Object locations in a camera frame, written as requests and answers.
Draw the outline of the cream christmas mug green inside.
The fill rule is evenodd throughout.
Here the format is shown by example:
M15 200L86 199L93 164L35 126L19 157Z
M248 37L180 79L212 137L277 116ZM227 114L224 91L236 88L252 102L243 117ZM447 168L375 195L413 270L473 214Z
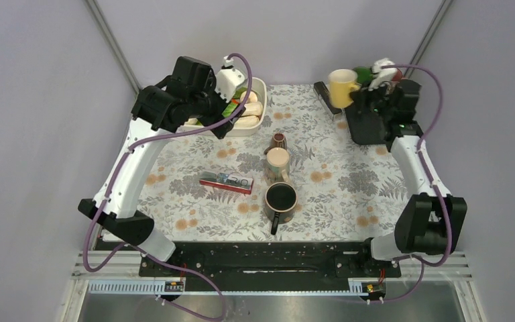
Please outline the cream christmas mug green inside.
M366 82L370 83L374 79L370 67L358 66L353 68L353 71L357 74L356 82L360 85L363 85Z

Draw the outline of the yellow mug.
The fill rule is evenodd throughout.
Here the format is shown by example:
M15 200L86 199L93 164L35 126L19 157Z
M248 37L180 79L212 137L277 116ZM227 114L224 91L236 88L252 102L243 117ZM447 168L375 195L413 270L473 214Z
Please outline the yellow mug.
M337 109L345 109L352 105L351 93L360 89L357 73L351 69L338 69L328 75L328 80L331 105Z

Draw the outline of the black interior mug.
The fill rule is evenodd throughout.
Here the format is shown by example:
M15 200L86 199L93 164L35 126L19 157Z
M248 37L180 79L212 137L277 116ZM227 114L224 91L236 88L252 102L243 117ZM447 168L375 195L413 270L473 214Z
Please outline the black interior mug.
M265 193L265 214L271 221L270 233L276 235L281 224L294 217L298 196L296 189L286 182L276 182Z

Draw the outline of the pink ghost pattern mug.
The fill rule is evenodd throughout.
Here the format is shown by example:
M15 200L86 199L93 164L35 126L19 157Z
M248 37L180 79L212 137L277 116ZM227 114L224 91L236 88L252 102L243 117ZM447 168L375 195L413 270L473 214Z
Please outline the pink ghost pattern mug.
M397 68L395 75L392 77L392 82L397 83L397 82L401 81L403 78L404 78L404 75L403 75L402 71L399 68Z

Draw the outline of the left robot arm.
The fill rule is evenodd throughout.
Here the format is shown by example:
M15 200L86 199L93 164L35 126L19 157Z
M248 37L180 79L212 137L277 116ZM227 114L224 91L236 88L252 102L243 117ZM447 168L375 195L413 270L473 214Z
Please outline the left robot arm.
M154 220L137 208L139 195L163 147L174 138L210 131L223 139L244 112L242 103L229 117L223 115L243 85L252 86L250 66L245 72L232 53L218 71L210 64L180 56L172 74L139 91L131 109L125 141L104 185L91 199L82 199L78 210L123 243L156 258L156 268L166 276L177 273L181 258L176 246Z

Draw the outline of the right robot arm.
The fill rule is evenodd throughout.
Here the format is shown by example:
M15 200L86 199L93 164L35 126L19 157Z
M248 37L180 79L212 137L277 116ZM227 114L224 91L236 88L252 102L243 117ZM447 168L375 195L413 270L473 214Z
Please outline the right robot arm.
M380 137L399 165L410 198L393 232L375 237L368 252L357 261L361 273L375 276L384 261L422 255L438 255L435 266L453 253L467 213L467 203L443 184L426 149L424 133L414 120L421 86L403 78L396 84L384 82L376 89L369 83L350 96L353 106L378 115Z

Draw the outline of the small brown mug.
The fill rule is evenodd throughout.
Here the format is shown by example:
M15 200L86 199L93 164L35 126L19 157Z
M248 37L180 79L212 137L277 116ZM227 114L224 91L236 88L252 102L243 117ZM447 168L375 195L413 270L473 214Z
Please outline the small brown mug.
M264 150L264 155L266 155L272 148L282 148L284 150L288 149L287 139L283 133L278 132L272 136L270 146Z

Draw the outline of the tall floral beige mug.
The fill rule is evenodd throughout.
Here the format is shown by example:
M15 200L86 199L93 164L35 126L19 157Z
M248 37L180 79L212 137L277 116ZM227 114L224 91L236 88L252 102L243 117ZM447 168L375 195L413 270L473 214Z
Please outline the tall floral beige mug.
M266 154L266 177L271 183L290 183L290 155L284 148L271 148Z

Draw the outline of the black tray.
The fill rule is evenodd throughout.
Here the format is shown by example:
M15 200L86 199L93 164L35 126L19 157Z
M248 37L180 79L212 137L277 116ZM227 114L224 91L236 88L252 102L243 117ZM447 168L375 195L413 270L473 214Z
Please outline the black tray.
M344 109L349 133L354 143L366 145L385 144L385 127L381 117L369 107L351 105Z

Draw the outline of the black rectangular box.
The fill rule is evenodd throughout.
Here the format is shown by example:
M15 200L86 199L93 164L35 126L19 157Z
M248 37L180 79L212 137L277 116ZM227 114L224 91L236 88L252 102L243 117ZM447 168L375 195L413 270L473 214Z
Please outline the black rectangular box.
M315 93L317 94L319 102L329 112L331 119L333 121L342 119L343 118L343 110L335 108L332 105L331 100L330 100L330 93L329 93L327 85L322 81L318 81L313 84L313 89L314 89Z

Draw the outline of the mushroom toy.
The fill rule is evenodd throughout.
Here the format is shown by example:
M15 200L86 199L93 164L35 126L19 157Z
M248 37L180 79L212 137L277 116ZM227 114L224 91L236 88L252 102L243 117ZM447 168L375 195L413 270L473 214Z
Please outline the mushroom toy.
M259 101L257 94L254 91L243 91L239 96L239 101L245 100L246 103L256 103Z

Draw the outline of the green bok choy toy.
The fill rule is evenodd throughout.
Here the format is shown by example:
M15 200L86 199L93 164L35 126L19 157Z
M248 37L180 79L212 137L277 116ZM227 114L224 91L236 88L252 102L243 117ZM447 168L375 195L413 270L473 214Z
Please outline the green bok choy toy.
M223 111L223 116L228 117L236 110L238 107L238 102L236 100L230 102L226 109ZM263 105L259 102L253 102L253 103L246 103L244 105L245 111L240 115L240 117L246 117L246 116L256 116L260 117L263 113Z

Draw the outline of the green leek stalk toy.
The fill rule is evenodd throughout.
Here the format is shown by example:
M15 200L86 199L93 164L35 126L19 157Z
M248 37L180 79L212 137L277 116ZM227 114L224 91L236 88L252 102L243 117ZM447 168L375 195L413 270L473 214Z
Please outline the green leek stalk toy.
M249 127L256 126L259 122L260 122L260 118L258 116L249 115L249 116L245 116L245 117L240 117L235 122L235 127L236 128L249 128Z

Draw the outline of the white vegetable tray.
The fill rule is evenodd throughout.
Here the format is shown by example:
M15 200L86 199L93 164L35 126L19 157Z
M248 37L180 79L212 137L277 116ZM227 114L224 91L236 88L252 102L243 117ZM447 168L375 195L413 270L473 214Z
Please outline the white vegetable tray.
M237 89L230 104L225 109L224 117L226 118L233 112L238 103L245 97L247 91L247 81ZM230 137L247 137L251 136L258 131L264 122L265 113L268 104L268 90L265 82L253 76L252 79L252 94L245 105L243 115L235 122L233 129L226 134L226 138ZM195 119L190 119L183 126L179 127L179 132L192 131L203 128L200 122Z

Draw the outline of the floral tablecloth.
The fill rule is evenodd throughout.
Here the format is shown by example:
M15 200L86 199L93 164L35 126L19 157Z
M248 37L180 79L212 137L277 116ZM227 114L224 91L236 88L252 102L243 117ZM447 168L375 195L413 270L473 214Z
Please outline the floral tablecloth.
M248 137L206 133L171 140L154 164L138 208L174 241L361 241L390 233L409 196L385 146L360 146L346 119L333 121L312 85L270 85L264 122ZM298 194L276 235L264 213L264 150L283 133ZM199 183L204 171L254 179L250 195Z

